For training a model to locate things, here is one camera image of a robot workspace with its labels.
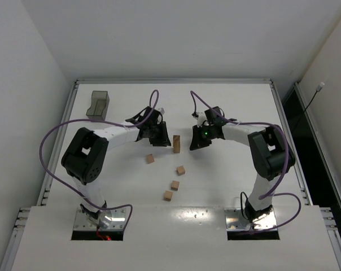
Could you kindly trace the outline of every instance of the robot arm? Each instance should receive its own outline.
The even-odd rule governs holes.
[[[221,114],[219,107],[213,109]],[[262,200],[259,197],[268,192],[277,182],[286,155],[289,156],[286,172],[295,164],[295,156],[291,148],[288,148],[286,154],[281,136],[272,127],[226,123],[211,110],[197,113],[196,117],[198,123],[193,126],[191,151],[209,146],[212,144],[212,139],[216,138],[236,141],[250,147],[257,176],[253,191],[246,201],[245,213],[250,222],[268,213],[272,208],[272,196]]]
[[[62,157],[62,166],[73,180],[80,192],[97,206],[106,207],[107,203],[101,193],[99,176],[107,151],[127,142],[139,141],[148,138],[153,146],[170,146],[167,126],[163,121],[163,109],[153,110],[145,123],[137,125],[150,113],[151,107],[146,107],[131,119],[127,119],[119,126],[91,131],[80,128],[75,134],[69,147]],[[82,210],[95,221],[98,220],[100,211],[83,200],[80,205]]]

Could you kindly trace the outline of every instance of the upright wooden block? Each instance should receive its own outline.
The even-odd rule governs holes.
[[[180,182],[172,181],[172,184],[170,185],[170,188],[172,190],[178,191],[179,186],[180,186]]]
[[[172,200],[173,192],[171,191],[166,191],[164,193],[164,200],[170,202]]]
[[[146,159],[147,159],[147,163],[148,163],[148,164],[153,163],[153,162],[154,162],[153,154],[148,154],[148,155],[146,156]]]
[[[186,173],[186,170],[184,169],[183,166],[180,166],[180,167],[177,168],[177,173],[178,173],[178,175],[180,176],[180,175],[185,174],[185,173]]]
[[[181,136],[174,135],[173,136],[173,152],[175,154],[179,154],[181,152]]]

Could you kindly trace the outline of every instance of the white table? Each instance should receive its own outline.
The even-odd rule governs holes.
[[[214,140],[190,152],[193,102],[190,90],[227,117],[281,125],[269,84],[80,84],[70,119],[85,118],[93,90],[110,96],[107,120],[122,122],[148,105],[160,92],[157,107],[165,109],[170,140],[181,136],[181,153],[171,147],[152,147],[148,140],[128,143],[107,153],[99,178],[108,206],[130,203],[134,212],[123,241],[71,241],[80,198],[54,181],[44,207],[33,207],[13,270],[338,270],[333,248],[317,206],[302,206],[299,217],[279,229],[278,241],[228,241],[224,208],[239,207],[239,194],[250,194],[256,171],[248,147]],[[205,107],[198,102],[198,108]],[[68,126],[60,158],[80,127]],[[155,162],[146,164],[152,153]],[[183,165],[186,174],[176,175]],[[55,174],[72,183],[60,165]],[[172,180],[180,181],[171,202],[163,200]],[[277,192],[301,198],[292,168]],[[292,197],[273,199],[277,222],[290,218],[298,204]],[[200,215],[199,210],[207,210]]]

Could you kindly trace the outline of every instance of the purple cable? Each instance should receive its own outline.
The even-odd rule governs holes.
[[[92,203],[90,200],[88,200],[84,194],[80,191],[78,191],[77,189],[75,189],[73,186],[71,186],[70,184],[66,183],[65,181],[61,180],[59,177],[57,177],[55,174],[53,174],[48,168],[47,166],[45,165],[45,162],[44,162],[44,159],[42,157],[42,149],[43,149],[43,146],[44,146],[44,143],[45,141],[47,140],[47,138],[49,137],[49,135],[59,129],[60,127],[64,126],[64,125],[67,125],[69,123],[77,123],[77,122],[80,122],[80,121],[88,121],[88,122],[91,122],[91,123],[105,123],[105,124],[110,124],[110,125],[113,125],[113,126],[118,126],[118,127],[127,127],[127,128],[133,128],[133,127],[138,127],[138,126],[141,126],[143,123],[145,123],[147,121],[147,119],[151,116],[151,114],[153,113],[157,103],[158,103],[158,99],[159,99],[159,91],[158,90],[154,90],[150,96],[150,99],[149,99],[149,103],[151,104],[151,101],[152,101],[152,97],[154,95],[154,93],[157,94],[156,96],[156,99],[155,99],[155,102],[152,106],[152,109],[151,111],[149,112],[149,114],[144,118],[144,120],[142,120],[140,123],[138,124],[134,124],[134,125],[121,125],[119,123],[113,123],[113,122],[110,122],[110,121],[103,121],[103,120],[89,120],[89,119],[76,119],[76,120],[68,120],[68,121],[65,121],[63,123],[60,123],[59,125],[53,127],[50,131],[48,131],[46,133],[46,135],[44,136],[44,138],[42,139],[41,143],[40,143],[40,147],[39,147],[39,158],[40,158],[40,163],[42,165],[42,167],[45,169],[46,173],[49,174],[52,178],[56,179],[57,181],[59,181],[60,183],[62,183],[63,185],[65,185],[66,187],[70,188],[71,190],[73,190],[76,194],[78,194],[80,197],[82,197],[87,203],[89,203],[91,206],[93,206],[94,208],[96,209],[99,209],[101,211],[111,211],[111,210],[115,210],[115,209],[119,209],[119,208],[125,208],[125,207],[130,207],[130,212],[129,212],[129,216],[128,216],[128,219],[124,225],[124,230],[126,228],[126,226],[128,225],[128,222],[130,220],[130,217],[132,216],[132,213],[133,213],[133,206],[131,204],[124,204],[124,205],[121,205],[121,206],[117,206],[117,207],[111,207],[111,208],[103,208],[101,206],[97,206],[95,205],[94,203]]]
[[[269,228],[269,229],[264,229],[264,230],[248,230],[248,231],[241,231],[239,233],[239,235],[243,235],[243,234],[255,234],[255,233],[263,233],[265,231],[270,231],[270,230],[274,230],[274,229],[277,229],[277,228],[280,228],[282,226],[285,226],[286,224],[290,223],[292,220],[294,220],[298,215],[299,213],[301,212],[301,200],[299,199],[298,196],[296,196],[295,194],[293,193],[288,193],[288,192],[284,192],[284,193],[277,193],[277,194],[274,194],[273,196],[293,196],[294,198],[297,199],[298,203],[299,203],[299,207],[298,207],[298,210],[297,212],[294,214],[294,216],[292,216],[292,218],[290,218],[289,220],[277,225],[277,226],[274,226],[272,228]]]
[[[205,106],[207,106],[214,114],[216,114],[218,117],[220,117],[221,119],[223,119],[224,121],[228,122],[228,123],[232,123],[232,124],[239,124],[239,125],[266,125],[266,126],[271,126],[274,129],[277,130],[277,132],[281,135],[282,139],[283,139],[283,143],[285,145],[285,153],[288,154],[288,142],[286,139],[285,134],[282,132],[282,130],[280,129],[280,127],[278,127],[277,125],[271,124],[271,123],[261,123],[261,122],[252,122],[252,123],[238,123],[236,121],[231,121],[226,119],[225,117],[223,117],[222,115],[218,114],[208,103],[206,103],[204,100],[202,100],[202,98],[200,96],[197,95],[197,93],[195,93],[194,91],[191,90],[191,96],[194,102],[194,108],[196,110],[196,103],[195,103],[195,99],[194,96],[196,96]],[[286,171],[287,171],[287,165],[288,165],[288,155],[286,155],[285,158],[285,162],[283,164],[283,168],[282,168],[282,172],[280,177],[278,178],[277,182],[274,184],[274,186],[272,186],[272,188],[265,193],[264,195],[260,195],[259,196],[259,200],[262,200],[264,198],[266,198],[267,196],[270,196],[277,188],[277,186],[281,183],[281,181],[283,180]]]

